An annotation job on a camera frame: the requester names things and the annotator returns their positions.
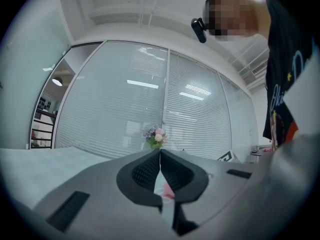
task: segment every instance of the white wall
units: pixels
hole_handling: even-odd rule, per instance
[[[261,145],[270,145],[271,142],[268,138],[263,137],[265,124],[266,124],[266,116],[268,109],[268,100],[267,100],[267,90],[265,86],[262,84],[251,90],[252,102],[256,115],[256,122],[258,125],[258,135],[259,140],[258,144]]]
[[[93,26],[86,22],[80,0],[60,0],[66,23],[74,40],[84,35]]]
[[[185,35],[162,27],[147,27],[144,25],[139,27],[134,23],[113,23],[95,26],[73,44],[104,40],[133,41],[171,49],[215,69],[238,85],[251,97],[251,93],[248,91],[244,80],[234,67],[212,49]]]
[[[71,41],[60,0],[28,0],[15,16],[1,42],[0,148],[26,148],[37,97],[50,74],[43,69],[56,64]]]
[[[23,35],[26,29],[37,24],[43,16],[46,16],[48,13],[57,9],[69,42],[73,42],[60,0],[28,0],[13,19],[2,42],[10,48],[19,36]]]

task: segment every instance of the black slot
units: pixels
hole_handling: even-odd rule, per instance
[[[74,218],[77,216],[82,206],[89,198],[88,193],[75,191],[51,217],[47,222],[61,232],[65,232]]]
[[[230,169],[226,173],[237,176],[237,177],[245,178],[245,179],[249,179],[251,176],[251,172],[246,172],[246,171],[242,171],[242,170],[235,170],[235,169]]]

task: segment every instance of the pink object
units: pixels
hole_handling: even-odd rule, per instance
[[[263,152],[271,152],[271,151],[272,151],[272,147],[264,148],[264,149],[263,149]]]
[[[161,128],[158,128],[158,129],[155,130],[155,134],[160,134],[160,135],[162,135],[162,134],[164,134],[164,133],[165,133],[165,131],[162,130]]]
[[[157,141],[157,142],[160,142],[162,141],[162,135],[157,133],[155,136],[154,136],[154,139]]]
[[[174,199],[175,198],[175,193],[172,191],[170,188],[169,184],[166,182],[163,185],[164,193],[163,196],[169,199]]]

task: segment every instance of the person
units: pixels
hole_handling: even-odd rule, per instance
[[[206,0],[203,22],[221,40],[260,34],[268,41],[267,116],[263,136],[272,150],[293,140],[298,127],[283,97],[297,80],[319,43],[317,0]]]

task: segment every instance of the flower bouquet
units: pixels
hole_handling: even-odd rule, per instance
[[[160,149],[168,141],[165,131],[157,124],[146,125],[142,131],[142,138],[153,150]]]

